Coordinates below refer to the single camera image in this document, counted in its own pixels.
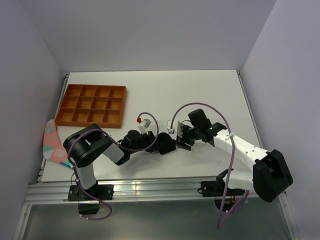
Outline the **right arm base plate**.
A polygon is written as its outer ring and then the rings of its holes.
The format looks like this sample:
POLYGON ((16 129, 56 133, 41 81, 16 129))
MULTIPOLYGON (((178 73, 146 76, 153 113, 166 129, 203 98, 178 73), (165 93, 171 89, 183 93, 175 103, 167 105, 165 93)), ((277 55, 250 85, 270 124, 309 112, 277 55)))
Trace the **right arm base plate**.
MULTIPOLYGON (((225 182, 223 180, 202 181, 200 188, 197 190, 203 197, 222 197, 225 189, 225 182)), ((245 190, 235 188, 226 190, 226 196, 241 196, 245 190)))

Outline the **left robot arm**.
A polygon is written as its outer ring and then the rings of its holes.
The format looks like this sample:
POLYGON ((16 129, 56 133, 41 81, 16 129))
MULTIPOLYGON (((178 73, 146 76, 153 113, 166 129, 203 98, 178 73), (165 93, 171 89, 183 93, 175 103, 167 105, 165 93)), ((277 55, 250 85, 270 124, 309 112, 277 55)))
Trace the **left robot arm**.
POLYGON ((156 143, 158 135, 150 131, 141 133, 130 130, 119 142, 92 124, 66 138, 63 147, 67 151, 68 160, 74 167, 74 173, 80 187, 79 194, 91 200, 98 193, 98 182, 94 173, 93 162, 105 155, 117 166, 126 163, 132 154, 147 151, 156 143))

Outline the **black sock white stripes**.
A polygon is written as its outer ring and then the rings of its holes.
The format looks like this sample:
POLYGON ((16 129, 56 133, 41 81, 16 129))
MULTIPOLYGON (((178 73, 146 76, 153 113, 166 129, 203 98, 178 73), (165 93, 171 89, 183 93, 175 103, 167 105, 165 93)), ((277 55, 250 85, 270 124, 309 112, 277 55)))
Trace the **black sock white stripes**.
POLYGON ((157 140, 153 146, 160 155, 165 155, 176 150, 176 142, 168 133, 165 132, 161 132, 158 135, 157 140))

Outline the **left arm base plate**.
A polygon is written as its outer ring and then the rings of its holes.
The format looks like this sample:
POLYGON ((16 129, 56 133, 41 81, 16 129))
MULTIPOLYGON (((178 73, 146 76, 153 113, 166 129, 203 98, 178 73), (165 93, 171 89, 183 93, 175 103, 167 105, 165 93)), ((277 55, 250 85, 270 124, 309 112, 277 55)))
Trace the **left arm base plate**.
MULTIPOLYGON (((112 184, 96 184, 90 189, 87 189, 86 192, 99 200, 109 201, 113 199, 114 186, 112 184)), ((93 199, 85 194, 78 185, 71 185, 67 200, 69 202, 78 202, 92 201, 93 199)))

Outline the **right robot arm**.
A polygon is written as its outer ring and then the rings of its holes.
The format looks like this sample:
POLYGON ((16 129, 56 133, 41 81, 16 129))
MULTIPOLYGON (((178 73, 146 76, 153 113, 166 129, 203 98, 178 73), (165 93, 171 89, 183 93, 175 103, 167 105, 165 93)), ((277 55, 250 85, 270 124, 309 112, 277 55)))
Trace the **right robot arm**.
POLYGON ((289 186, 293 178, 283 154, 259 148, 230 133, 219 122, 211 123, 202 109, 188 114, 191 125, 177 124, 176 145, 191 150, 195 141, 201 140, 231 154, 248 167, 248 171, 224 170, 212 183, 203 183, 204 197, 242 195, 254 191, 262 200, 270 203, 289 186))

